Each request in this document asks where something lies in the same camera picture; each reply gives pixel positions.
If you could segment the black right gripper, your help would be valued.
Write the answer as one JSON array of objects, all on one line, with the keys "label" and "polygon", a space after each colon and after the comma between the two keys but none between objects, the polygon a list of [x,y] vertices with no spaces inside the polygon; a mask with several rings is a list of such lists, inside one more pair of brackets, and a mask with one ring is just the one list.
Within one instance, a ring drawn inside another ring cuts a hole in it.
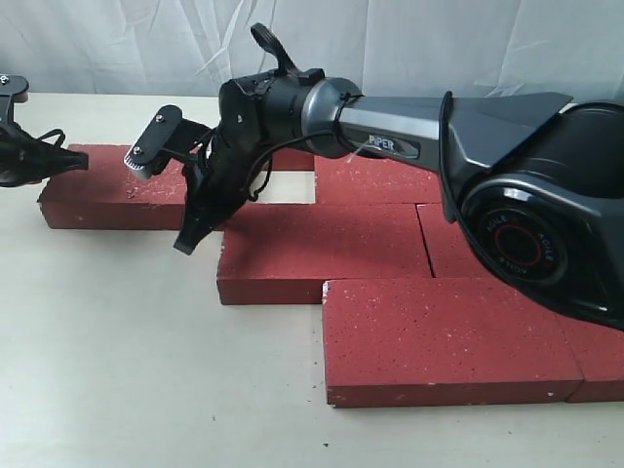
[{"label": "black right gripper", "polygon": [[196,164],[183,170],[185,206],[174,241],[174,249],[183,254],[192,254],[248,201],[252,177],[259,172],[257,160],[266,149],[265,141],[234,138],[221,126],[202,143]]}]

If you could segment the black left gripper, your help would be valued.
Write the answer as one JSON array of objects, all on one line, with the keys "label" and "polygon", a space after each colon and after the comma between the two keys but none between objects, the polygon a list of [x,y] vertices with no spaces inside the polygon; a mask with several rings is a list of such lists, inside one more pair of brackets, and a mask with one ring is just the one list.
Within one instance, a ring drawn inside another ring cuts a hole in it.
[{"label": "black left gripper", "polygon": [[2,125],[1,186],[16,188],[89,169],[89,154],[84,151],[55,147],[48,153],[47,139],[53,136],[53,131],[35,137],[18,124]]}]

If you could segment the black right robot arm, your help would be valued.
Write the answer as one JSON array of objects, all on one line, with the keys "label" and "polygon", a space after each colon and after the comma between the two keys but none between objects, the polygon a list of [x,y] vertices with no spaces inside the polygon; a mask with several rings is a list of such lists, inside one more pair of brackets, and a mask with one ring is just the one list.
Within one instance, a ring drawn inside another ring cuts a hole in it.
[{"label": "black right robot arm", "polygon": [[391,160],[434,174],[446,220],[488,272],[561,315],[623,327],[623,105],[561,93],[367,97],[300,70],[261,23],[274,69],[225,82],[218,125],[184,167],[175,247],[196,246],[257,197],[273,153]]}]

